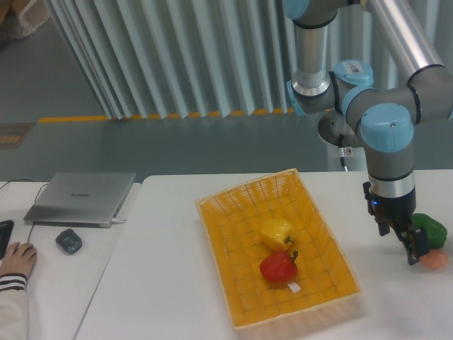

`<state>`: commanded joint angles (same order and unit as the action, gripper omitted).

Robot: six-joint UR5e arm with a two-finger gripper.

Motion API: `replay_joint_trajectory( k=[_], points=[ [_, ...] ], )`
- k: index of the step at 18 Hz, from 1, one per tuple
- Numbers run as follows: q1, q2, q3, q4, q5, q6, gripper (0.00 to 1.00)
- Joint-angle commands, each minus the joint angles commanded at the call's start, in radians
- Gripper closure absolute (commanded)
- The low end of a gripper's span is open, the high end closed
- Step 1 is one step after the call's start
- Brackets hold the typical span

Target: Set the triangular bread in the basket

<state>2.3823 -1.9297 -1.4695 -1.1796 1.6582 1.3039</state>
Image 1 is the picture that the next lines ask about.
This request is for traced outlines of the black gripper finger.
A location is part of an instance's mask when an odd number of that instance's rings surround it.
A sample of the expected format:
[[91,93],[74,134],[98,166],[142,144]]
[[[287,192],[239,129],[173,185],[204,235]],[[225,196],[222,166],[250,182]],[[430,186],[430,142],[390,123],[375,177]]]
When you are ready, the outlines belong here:
[[390,233],[389,223],[384,218],[376,217],[375,222],[377,223],[380,236],[385,236]]
[[409,265],[418,263],[427,254],[427,232],[423,227],[416,228],[412,223],[395,222],[394,231],[404,245]]

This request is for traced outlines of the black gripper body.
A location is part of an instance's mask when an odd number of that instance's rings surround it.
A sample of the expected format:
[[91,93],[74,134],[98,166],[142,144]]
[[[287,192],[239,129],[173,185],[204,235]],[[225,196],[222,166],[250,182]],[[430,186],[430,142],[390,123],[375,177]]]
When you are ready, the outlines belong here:
[[412,215],[416,207],[415,188],[409,193],[396,198],[387,198],[374,193],[372,183],[366,181],[362,184],[367,201],[368,213],[379,217],[388,223],[400,223],[408,226],[412,223]]

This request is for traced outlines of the striped sleeve forearm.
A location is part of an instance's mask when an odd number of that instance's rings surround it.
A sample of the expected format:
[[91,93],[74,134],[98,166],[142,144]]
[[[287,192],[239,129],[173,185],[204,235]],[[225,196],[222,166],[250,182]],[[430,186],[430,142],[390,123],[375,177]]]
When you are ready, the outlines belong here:
[[28,338],[27,278],[12,273],[1,276],[1,339]]

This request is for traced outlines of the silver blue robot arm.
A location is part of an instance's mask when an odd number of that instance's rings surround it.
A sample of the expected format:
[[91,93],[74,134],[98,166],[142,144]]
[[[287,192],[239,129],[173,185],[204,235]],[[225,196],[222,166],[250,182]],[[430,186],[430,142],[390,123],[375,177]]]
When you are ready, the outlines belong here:
[[452,118],[452,76],[407,1],[359,1],[377,25],[402,87],[378,91],[370,66],[358,60],[326,66],[328,27],[349,1],[285,1],[293,22],[297,66],[287,92],[300,115],[333,109],[365,152],[367,209],[380,235],[394,232],[409,264],[428,254],[427,232],[413,224],[416,125]]

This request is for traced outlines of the person's hand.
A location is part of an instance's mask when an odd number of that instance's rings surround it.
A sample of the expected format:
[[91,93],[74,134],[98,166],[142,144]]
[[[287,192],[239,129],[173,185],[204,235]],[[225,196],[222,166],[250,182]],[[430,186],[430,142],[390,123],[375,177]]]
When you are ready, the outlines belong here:
[[8,246],[1,262],[1,276],[18,275],[29,278],[37,261],[37,254],[29,261],[22,257],[21,245],[24,243],[14,242]]

